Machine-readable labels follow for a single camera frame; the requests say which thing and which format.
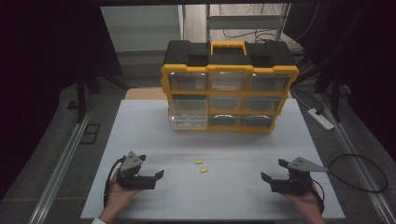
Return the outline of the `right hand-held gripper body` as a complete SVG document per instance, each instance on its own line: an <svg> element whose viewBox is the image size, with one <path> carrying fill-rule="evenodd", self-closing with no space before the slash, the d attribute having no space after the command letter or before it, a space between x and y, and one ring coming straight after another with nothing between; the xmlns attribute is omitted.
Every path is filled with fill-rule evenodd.
<svg viewBox="0 0 396 224"><path fill-rule="evenodd" d="M270 184L272 192L293 196L304 196L312 189L311 172L327 173L328 169L302 157L289 161L289 178L286 180L273 179Z"/></svg>

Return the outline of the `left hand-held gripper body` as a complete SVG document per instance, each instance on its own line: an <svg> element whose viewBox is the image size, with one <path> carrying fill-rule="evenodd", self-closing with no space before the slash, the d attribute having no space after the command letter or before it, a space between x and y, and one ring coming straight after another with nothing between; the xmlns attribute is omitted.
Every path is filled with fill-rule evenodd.
<svg viewBox="0 0 396 224"><path fill-rule="evenodd" d="M143 162L134 152L130 151L121 163L117 182L125 189L155 189L156 178L154 176L139 175Z"/></svg>

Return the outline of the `clear plastic drawer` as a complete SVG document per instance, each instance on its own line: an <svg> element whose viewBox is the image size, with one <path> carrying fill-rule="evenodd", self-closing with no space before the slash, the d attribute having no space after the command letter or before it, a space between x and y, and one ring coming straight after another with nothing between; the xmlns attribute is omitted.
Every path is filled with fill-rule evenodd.
<svg viewBox="0 0 396 224"><path fill-rule="evenodd" d="M207 115L170 114L169 120L174 130L205 130Z"/></svg>

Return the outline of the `yellow black organizer box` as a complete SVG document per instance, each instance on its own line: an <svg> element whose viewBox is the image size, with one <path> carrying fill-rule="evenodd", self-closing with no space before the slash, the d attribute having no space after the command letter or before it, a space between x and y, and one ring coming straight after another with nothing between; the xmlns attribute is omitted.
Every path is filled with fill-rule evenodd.
<svg viewBox="0 0 396 224"><path fill-rule="evenodd" d="M207 115L205 130L271 132L299 75L286 43L173 40L162 65L170 114Z"/></svg>

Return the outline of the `person's right hand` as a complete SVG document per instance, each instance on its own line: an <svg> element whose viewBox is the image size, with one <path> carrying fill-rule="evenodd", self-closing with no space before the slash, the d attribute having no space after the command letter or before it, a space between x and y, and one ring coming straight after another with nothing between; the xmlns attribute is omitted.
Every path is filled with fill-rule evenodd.
<svg viewBox="0 0 396 224"><path fill-rule="evenodd" d="M284 194L284 197L286 197L293 203L294 207L304 218L304 221L306 217L322 216L322 214L320 213L318 200L312 192L308 192L307 194L305 194L305 196L293 196L289 194Z"/></svg>

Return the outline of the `person's left hand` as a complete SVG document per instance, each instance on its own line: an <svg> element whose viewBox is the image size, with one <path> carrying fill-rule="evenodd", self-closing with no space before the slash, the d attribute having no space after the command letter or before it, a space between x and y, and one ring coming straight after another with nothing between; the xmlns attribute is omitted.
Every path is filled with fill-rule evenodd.
<svg viewBox="0 0 396 224"><path fill-rule="evenodd" d="M117 175L118 173L115 173L111 178L106 206L101 213L101 215L107 214L114 216L116 219L121 211L131 203L133 197L138 193L138 190L122 188L117 182Z"/></svg>

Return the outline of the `white power strip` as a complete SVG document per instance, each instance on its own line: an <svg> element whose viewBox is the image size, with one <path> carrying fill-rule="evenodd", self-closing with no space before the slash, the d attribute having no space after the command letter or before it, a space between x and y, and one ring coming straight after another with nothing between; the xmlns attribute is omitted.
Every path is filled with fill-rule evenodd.
<svg viewBox="0 0 396 224"><path fill-rule="evenodd" d="M322 114L316 115L317 110L315 108L311 108L307 111L307 113L314 119L324 130L329 131L334 128L333 124L329 122Z"/></svg>

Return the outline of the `black stand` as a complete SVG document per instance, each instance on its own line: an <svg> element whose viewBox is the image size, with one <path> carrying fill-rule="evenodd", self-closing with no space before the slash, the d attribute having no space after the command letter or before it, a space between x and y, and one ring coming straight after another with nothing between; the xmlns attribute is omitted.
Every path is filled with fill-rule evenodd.
<svg viewBox="0 0 396 224"><path fill-rule="evenodd" d="M295 86L309 77L318 74L317 81L314 84L315 92L325 92L329 86L332 86L331 93L331 113L337 122L340 122L339 117L339 99L340 99L340 69L335 60L327 59L324 62L316 65L313 69L302 73L292 83Z"/></svg>
<svg viewBox="0 0 396 224"><path fill-rule="evenodd" d="M97 79L98 77L103 77L124 90L128 91L130 89L128 84L116 79L97 67L92 66L89 70L78 71L76 75L78 98L76 101L70 101L67 106L67 109L76 109L78 111L77 123L81 123L82 119L87 114L85 88L88 88L89 92L93 94L97 94L101 90L101 86Z"/></svg>

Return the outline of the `metal shelf rack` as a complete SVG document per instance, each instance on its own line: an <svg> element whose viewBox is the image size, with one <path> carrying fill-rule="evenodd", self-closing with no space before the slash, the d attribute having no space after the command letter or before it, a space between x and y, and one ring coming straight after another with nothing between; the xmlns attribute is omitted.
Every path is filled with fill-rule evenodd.
<svg viewBox="0 0 396 224"><path fill-rule="evenodd" d="M205 39L279 41L290 4L205 5Z"/></svg>

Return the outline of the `dark floor socket frame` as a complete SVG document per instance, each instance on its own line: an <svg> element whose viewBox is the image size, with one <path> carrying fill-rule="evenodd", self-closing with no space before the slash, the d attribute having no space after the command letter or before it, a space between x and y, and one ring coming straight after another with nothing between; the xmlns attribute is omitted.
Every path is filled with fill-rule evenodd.
<svg viewBox="0 0 396 224"><path fill-rule="evenodd" d="M89 123L80 138L81 145L94 145L101 128L100 123Z"/></svg>

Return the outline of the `aluminium rail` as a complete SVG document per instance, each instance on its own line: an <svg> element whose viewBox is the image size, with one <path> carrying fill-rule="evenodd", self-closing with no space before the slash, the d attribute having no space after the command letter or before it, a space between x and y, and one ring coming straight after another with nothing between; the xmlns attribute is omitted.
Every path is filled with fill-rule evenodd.
<svg viewBox="0 0 396 224"><path fill-rule="evenodd" d="M92 105L88 105L85 114L82 116L64 147L64 151L50 175L49 181L37 201L27 224L44 224L91 115Z"/></svg>
<svg viewBox="0 0 396 224"><path fill-rule="evenodd" d="M316 93L315 97L323 105L324 114L329 119L329 121L334 125L335 133L345 151L346 154L358 154L358 150L352 144L347 131L345 130L343 124L339 122L332 114L331 104L326 99L324 93ZM357 173L357 176L362 183L362 185L367 189L380 189L380 187L375 183L374 178L369 174L369 169L363 163L362 159L357 157L351 159L351 163ZM368 193L368 196L374 206L375 211L383 224L396 224L396 215L391 211L388 201L386 200L382 192L378 193Z"/></svg>

